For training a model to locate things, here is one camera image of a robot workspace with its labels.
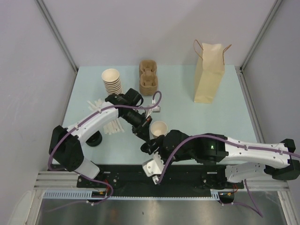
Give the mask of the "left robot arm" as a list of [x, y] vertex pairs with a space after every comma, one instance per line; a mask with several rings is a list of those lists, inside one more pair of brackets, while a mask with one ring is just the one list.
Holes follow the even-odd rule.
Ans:
[[66, 128], [57, 126], [52, 132], [48, 164], [56, 160], [65, 170], [87, 177], [87, 182], [93, 187], [101, 186], [103, 175], [99, 173], [99, 167], [84, 156], [82, 145], [99, 145], [102, 141], [100, 129], [117, 118], [123, 118], [132, 126], [133, 134], [145, 141], [142, 149], [146, 150], [150, 145], [152, 119], [138, 112], [138, 103], [143, 103], [143, 98], [134, 89], [125, 94], [111, 94], [99, 109], [81, 121]]

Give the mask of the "single brown paper cup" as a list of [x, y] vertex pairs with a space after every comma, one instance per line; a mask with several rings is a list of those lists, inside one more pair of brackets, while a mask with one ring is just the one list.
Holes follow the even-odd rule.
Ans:
[[161, 135], [166, 135], [168, 132], [168, 126], [163, 121], [155, 121], [150, 126], [150, 132], [154, 138], [157, 138]]

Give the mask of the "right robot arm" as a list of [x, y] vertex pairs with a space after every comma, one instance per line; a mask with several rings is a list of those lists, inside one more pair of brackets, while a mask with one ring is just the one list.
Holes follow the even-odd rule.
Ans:
[[251, 143], [224, 135], [188, 136], [179, 130], [171, 130], [141, 146], [142, 152], [153, 155], [142, 167], [155, 184], [162, 182], [171, 163], [192, 159], [203, 165], [238, 161], [237, 165], [225, 166], [225, 171], [216, 176], [221, 188], [260, 174], [274, 180], [295, 180], [300, 175], [300, 156], [295, 149], [292, 139], [271, 144]]

